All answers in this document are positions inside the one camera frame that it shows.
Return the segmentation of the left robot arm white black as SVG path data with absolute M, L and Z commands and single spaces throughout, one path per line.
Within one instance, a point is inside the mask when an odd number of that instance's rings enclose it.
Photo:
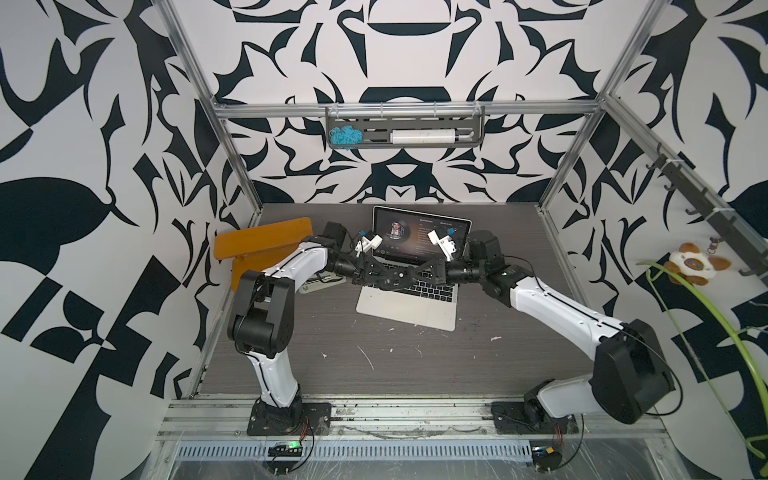
M 366 248 L 377 242 L 360 238 L 358 250 L 345 252 L 348 230 L 329 222 L 315 235 L 308 218 L 283 221 L 222 235 L 215 242 L 218 259 L 233 261 L 234 304 L 227 335 L 252 363 L 269 408 L 287 410 L 299 402 L 287 347 L 295 324 L 295 297 L 321 272 L 331 272 L 364 286 L 397 290 L 411 285 L 408 268 L 388 268 Z

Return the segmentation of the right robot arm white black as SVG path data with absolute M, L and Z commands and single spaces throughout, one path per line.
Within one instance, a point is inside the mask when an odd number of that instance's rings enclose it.
M 528 391 L 515 423 L 535 429 L 571 415 L 605 413 L 633 424 L 652 415 L 668 394 L 682 393 L 649 324 L 609 317 L 551 288 L 529 261 L 503 254 L 489 231 L 471 234 L 464 248 L 443 228 L 427 238 L 439 250 L 424 264 L 434 284 L 478 284 L 490 298 L 554 330 L 593 363 L 588 374 L 545 380 Z

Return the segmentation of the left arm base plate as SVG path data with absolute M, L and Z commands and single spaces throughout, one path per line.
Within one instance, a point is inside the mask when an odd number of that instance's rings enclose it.
M 257 400 L 251 409 L 246 433 L 251 437 L 288 436 L 308 432 L 325 433 L 330 428 L 332 405 L 326 402 L 304 403 L 295 400 L 280 408 Z

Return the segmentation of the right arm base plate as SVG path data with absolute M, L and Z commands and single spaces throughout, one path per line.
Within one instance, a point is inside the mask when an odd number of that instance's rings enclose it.
M 573 416 L 550 416 L 537 401 L 496 401 L 491 416 L 498 434 L 578 433 L 579 422 Z

